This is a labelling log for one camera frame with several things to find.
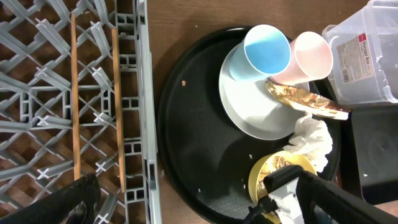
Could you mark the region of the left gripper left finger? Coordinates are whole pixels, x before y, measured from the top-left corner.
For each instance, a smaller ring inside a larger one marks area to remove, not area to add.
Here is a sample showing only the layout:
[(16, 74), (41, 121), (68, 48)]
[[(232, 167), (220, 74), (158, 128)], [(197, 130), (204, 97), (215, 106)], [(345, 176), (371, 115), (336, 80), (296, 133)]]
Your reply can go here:
[(94, 223), (101, 198), (95, 174), (87, 174), (66, 187), (7, 215), (1, 223)]

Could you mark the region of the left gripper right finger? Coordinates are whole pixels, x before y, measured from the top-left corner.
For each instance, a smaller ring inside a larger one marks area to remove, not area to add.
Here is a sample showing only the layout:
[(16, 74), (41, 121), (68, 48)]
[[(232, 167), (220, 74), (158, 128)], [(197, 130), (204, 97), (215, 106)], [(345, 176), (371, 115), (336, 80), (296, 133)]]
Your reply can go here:
[(249, 209), (246, 223), (260, 215), (275, 213), (281, 223), (397, 223), (397, 217), (298, 165), (283, 167), (266, 176), (268, 194)]

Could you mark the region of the yellow bowl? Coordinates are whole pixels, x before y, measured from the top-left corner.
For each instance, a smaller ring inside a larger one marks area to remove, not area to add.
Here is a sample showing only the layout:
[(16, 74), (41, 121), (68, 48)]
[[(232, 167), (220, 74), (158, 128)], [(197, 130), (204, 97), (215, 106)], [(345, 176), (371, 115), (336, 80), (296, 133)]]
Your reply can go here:
[[(259, 173), (261, 171), (261, 168), (263, 167), (264, 163), (269, 160), (270, 157), (272, 156), (282, 156), (284, 157), (287, 161), (291, 162), (292, 165), (298, 165), (301, 166), (304, 170), (311, 172), (312, 174), (317, 175), (317, 172), (310, 163), (310, 161), (303, 155), (299, 154), (292, 154), (287, 151), (279, 151), (273, 154), (269, 154), (261, 159), (259, 159), (255, 165), (252, 167), (250, 174), (249, 174), (249, 180), (248, 180), (248, 192), (250, 195), (251, 200), (257, 205), (259, 198), (257, 197), (257, 179), (259, 177)], [(282, 211), (282, 220), (278, 217), (278, 215), (275, 212), (271, 212), (269, 214), (262, 213), (260, 215), (260, 220), (261, 221), (269, 221), (271, 223), (304, 223), (302, 214), (297, 216), (296, 218), (290, 218), (287, 214)]]

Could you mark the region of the wooden chopstick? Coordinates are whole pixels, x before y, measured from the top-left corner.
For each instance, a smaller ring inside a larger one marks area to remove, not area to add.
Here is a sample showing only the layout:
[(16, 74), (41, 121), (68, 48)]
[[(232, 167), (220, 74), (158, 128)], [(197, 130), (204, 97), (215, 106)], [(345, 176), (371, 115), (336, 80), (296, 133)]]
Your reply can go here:
[(125, 174), (124, 174), (123, 118), (122, 118), (122, 107), (121, 107), (118, 31), (116, 28), (112, 28), (111, 37), (113, 45), (114, 102), (115, 102), (115, 112), (116, 112), (116, 134), (118, 142), (119, 178), (121, 183), (121, 192), (124, 193), (126, 189), (126, 184), (125, 184)]
[(72, 74), (72, 135), (73, 135), (73, 162), (74, 179), (81, 177), (81, 158), (80, 158), (80, 116), (79, 116), (79, 96), (78, 96), (78, 60), (77, 60), (77, 40), (76, 40), (76, 17), (71, 14), (71, 74)]

